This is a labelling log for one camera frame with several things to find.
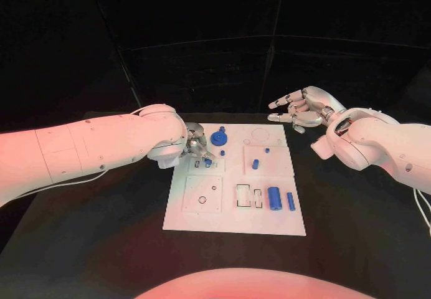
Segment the white board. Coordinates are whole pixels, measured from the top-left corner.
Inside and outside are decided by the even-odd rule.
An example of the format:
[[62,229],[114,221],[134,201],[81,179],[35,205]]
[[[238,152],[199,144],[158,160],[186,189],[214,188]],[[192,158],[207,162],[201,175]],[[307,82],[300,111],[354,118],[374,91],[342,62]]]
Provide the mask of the white board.
[[[228,143],[214,146],[211,134],[221,126]],[[202,127],[208,149],[217,159],[211,167],[205,167],[199,158],[181,159],[173,172],[163,229],[306,235],[283,125],[202,123]],[[258,169],[253,168],[256,159],[260,160]],[[270,187],[280,188],[283,209],[279,211],[270,209]],[[287,203],[289,192],[296,211]]]

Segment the robotic hand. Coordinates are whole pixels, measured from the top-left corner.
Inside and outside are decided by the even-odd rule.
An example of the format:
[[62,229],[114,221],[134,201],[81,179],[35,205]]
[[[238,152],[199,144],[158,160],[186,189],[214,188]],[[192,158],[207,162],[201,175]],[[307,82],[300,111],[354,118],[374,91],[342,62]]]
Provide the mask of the robotic hand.
[[300,133],[305,127],[328,126],[326,134],[312,144],[323,159],[336,155],[356,170],[378,165],[398,182],[431,194],[431,126],[400,124],[372,109],[348,110],[315,86],[286,95],[268,106],[273,109],[286,104],[289,113],[270,114],[268,119],[293,123]]
[[185,123],[168,105],[150,105],[132,114],[0,134],[0,206],[26,192],[106,173],[146,155],[159,162],[160,168],[169,168],[186,154],[214,159],[202,126]]

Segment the black background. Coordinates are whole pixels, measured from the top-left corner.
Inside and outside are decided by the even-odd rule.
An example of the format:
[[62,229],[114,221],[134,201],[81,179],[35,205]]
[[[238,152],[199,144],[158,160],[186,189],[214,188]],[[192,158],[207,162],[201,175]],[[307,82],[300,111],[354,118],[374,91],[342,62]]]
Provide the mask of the black background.
[[[267,113],[309,85],[430,123],[427,1],[5,0],[0,41],[2,133],[152,103]],[[31,202],[0,209],[3,246]]]

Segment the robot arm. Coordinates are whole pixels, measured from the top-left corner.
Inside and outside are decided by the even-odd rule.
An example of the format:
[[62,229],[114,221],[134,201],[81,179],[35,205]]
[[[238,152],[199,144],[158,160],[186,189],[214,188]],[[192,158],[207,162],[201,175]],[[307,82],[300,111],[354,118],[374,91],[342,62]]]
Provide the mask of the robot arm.
[[346,110],[318,87],[289,94],[270,108],[286,104],[289,113],[274,113],[268,119],[293,123],[300,133],[306,126],[328,126],[326,134],[312,144],[323,159],[336,155],[356,170],[378,165],[398,182],[431,194],[431,126],[400,124],[372,109]]
[[127,165],[146,155],[160,168],[176,166],[191,143],[201,146],[196,155],[212,158],[199,137],[204,130],[201,136],[191,134],[168,105],[145,107],[140,115],[2,134],[0,206],[28,191]]

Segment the black table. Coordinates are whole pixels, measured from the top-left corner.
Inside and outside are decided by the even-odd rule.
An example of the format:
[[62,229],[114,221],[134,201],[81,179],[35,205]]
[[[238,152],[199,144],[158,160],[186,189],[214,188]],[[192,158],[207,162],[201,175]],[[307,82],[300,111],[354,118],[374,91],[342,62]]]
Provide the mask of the black table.
[[[182,117],[270,123],[266,115]],[[300,273],[378,298],[430,298],[431,238],[411,188],[375,166],[320,160],[310,143],[325,128],[284,130],[306,237],[162,230],[173,169],[143,159],[38,194],[0,257],[0,298],[133,298],[227,267]]]

